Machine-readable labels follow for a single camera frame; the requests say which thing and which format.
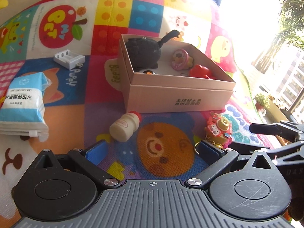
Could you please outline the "white battery charger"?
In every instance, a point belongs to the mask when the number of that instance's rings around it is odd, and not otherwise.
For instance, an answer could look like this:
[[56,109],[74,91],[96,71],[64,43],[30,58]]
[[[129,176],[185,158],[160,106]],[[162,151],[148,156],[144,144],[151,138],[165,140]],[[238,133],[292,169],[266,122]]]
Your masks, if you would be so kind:
[[53,60],[62,67],[72,70],[74,68],[83,67],[86,58],[83,55],[74,53],[67,49],[54,54]]

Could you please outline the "black plush cat toy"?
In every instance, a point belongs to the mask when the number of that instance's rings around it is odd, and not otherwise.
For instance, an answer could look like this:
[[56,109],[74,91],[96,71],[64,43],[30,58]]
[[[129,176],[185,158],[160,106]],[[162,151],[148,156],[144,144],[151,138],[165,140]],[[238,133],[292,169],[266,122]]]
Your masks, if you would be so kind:
[[159,41],[145,36],[129,38],[125,45],[133,70],[139,72],[150,68],[157,69],[161,57],[161,47],[172,38],[179,37],[179,35],[178,30],[172,30]]

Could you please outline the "potted palm plant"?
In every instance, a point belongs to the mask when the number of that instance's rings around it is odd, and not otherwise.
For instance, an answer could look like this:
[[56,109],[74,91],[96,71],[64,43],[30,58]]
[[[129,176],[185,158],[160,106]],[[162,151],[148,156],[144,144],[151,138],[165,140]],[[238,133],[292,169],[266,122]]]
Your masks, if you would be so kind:
[[280,0],[279,25],[280,30],[270,48],[252,63],[263,74],[284,45],[303,50],[303,0]]

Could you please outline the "yellow pudding toy pink base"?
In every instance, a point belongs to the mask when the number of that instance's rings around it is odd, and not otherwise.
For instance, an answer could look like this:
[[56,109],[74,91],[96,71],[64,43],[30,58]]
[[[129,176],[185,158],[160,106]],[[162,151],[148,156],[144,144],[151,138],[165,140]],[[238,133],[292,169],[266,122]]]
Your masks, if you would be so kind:
[[193,67],[194,59],[184,49],[174,51],[171,67],[175,70],[188,70]]

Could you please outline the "black red doll keychain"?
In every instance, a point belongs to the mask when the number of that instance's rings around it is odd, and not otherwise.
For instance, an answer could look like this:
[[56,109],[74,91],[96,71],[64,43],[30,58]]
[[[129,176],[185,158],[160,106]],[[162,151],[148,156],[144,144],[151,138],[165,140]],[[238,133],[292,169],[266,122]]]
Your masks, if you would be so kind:
[[142,72],[143,74],[156,75],[156,73],[152,70],[145,70]]

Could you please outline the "blue white tissue pack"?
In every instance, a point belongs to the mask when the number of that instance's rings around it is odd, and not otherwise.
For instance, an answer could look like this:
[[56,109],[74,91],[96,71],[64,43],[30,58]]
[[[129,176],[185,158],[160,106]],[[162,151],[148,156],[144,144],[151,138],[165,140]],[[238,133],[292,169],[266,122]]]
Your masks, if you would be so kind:
[[51,80],[43,72],[13,79],[1,107],[1,134],[46,141],[48,125],[44,120],[43,97],[50,86]]

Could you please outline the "red round-head toy figure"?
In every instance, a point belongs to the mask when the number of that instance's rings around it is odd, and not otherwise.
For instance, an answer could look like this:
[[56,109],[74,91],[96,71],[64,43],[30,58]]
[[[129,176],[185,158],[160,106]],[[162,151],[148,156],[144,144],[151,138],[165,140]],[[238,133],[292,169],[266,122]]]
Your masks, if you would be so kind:
[[216,79],[207,67],[199,64],[194,65],[194,67],[190,69],[189,76],[193,78]]

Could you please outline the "pink cardboard box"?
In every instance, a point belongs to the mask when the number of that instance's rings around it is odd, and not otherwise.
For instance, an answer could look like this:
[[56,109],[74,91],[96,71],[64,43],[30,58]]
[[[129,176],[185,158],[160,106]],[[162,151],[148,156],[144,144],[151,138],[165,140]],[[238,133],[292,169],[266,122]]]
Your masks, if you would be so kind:
[[[235,81],[215,62],[189,43],[170,40],[161,50],[158,68],[152,74],[133,70],[122,34],[117,63],[126,112],[167,113],[222,110],[232,96]],[[211,71],[211,79],[194,78],[188,70],[171,67],[175,51],[183,49]]]

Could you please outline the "small potted plant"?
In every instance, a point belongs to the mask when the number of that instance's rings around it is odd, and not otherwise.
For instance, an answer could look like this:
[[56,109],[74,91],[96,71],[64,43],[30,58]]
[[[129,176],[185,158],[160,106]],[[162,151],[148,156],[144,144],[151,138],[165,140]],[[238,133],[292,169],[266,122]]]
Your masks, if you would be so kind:
[[256,110],[258,114],[262,117],[264,117],[267,113],[267,109],[269,108],[269,98],[268,96],[265,96],[264,94],[256,94],[254,96],[254,100],[256,101]]

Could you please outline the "colourful cartoon play mat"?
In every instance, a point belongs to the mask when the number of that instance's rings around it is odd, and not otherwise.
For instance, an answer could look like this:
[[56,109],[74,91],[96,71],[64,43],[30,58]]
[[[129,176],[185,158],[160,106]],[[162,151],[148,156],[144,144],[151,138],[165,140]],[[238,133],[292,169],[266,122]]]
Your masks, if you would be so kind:
[[[208,167],[194,152],[195,119],[211,111],[232,123],[232,142],[266,144],[250,133],[232,96],[222,110],[140,113],[138,130],[116,141],[110,126],[125,110],[117,59],[122,34],[189,43],[230,77],[236,70],[222,13],[211,0],[43,0],[1,26],[1,98],[13,79],[43,72],[48,139],[1,135],[1,227],[290,227],[290,188],[259,150],[208,189],[184,182]],[[85,56],[68,70],[53,60]],[[100,189],[68,156],[98,141],[98,165],[121,181]]]

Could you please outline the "red gold lucky charm keychain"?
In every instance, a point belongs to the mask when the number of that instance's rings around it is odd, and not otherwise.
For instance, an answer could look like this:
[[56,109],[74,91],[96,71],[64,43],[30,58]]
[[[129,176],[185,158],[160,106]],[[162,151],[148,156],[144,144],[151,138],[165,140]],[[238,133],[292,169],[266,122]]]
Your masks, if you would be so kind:
[[199,154],[196,147],[203,140],[224,151],[225,145],[232,141],[232,123],[223,114],[211,111],[208,115],[195,119],[193,134],[195,153]]

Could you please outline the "yellow bear plush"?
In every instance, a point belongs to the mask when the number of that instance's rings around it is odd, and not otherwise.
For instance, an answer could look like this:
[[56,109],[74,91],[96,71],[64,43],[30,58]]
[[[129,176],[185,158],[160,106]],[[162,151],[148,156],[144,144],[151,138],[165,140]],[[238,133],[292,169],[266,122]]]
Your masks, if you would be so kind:
[[0,0],[0,9],[4,9],[8,6],[8,0]]

